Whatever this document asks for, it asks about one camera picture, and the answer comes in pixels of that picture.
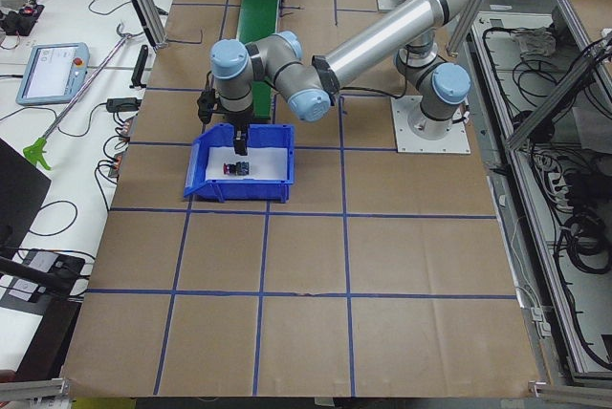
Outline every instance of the green handle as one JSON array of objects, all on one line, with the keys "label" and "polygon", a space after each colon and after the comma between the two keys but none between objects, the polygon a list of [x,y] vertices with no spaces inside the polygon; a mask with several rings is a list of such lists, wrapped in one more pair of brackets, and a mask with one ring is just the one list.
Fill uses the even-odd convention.
[{"label": "green handle", "polygon": [[45,170],[51,170],[51,167],[43,157],[43,154],[47,152],[43,151],[45,144],[47,144],[47,139],[40,138],[32,146],[23,148],[23,155],[32,165],[37,165],[40,162]]}]

